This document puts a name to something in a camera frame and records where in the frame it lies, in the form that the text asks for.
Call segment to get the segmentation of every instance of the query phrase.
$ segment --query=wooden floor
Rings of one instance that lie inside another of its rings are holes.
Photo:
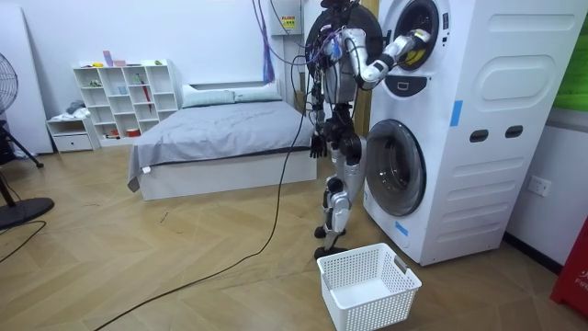
[[[2,169],[23,199],[51,197],[56,206],[41,218],[47,227],[0,265],[0,330],[93,330],[138,302],[229,266],[267,239],[276,187],[144,202],[126,188],[128,150],[48,155],[41,170],[30,161]],[[330,171],[323,163],[321,178]],[[321,243],[312,232],[322,222],[322,185],[284,187],[276,235],[262,255],[107,330],[334,329],[312,258]],[[340,245],[391,244],[356,206]],[[0,256],[36,228],[1,235]],[[389,330],[588,330],[583,317],[549,300],[556,277],[507,244],[427,268],[410,265],[423,287],[409,319]]]

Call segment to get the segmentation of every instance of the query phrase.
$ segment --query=red object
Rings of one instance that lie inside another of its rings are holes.
[[[127,130],[127,135],[129,137],[139,137],[141,135],[141,132],[139,131],[139,129],[131,129]]]
[[[151,102],[151,100],[149,99],[149,92],[147,92],[146,86],[143,87],[143,92],[145,92],[145,97],[147,98],[147,102]],[[151,113],[151,104],[149,104],[149,112]]]
[[[551,300],[565,302],[588,317],[588,219],[555,283]]]

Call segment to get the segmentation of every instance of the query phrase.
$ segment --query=washing machine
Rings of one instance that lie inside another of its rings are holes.
[[[497,248],[560,86],[584,0],[381,0],[393,40],[372,94],[364,206],[421,265]]]

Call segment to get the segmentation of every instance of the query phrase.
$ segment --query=fan base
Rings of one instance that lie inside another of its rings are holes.
[[[55,202],[49,198],[26,199],[16,201],[15,204],[15,207],[0,206],[0,230],[34,220],[55,206]]]

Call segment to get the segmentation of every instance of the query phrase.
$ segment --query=power socket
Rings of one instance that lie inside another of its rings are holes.
[[[550,188],[550,181],[543,178],[539,178],[537,176],[531,176],[531,178],[529,179],[529,185],[526,187],[526,189],[528,189],[529,191],[543,198],[545,198],[549,194]]]

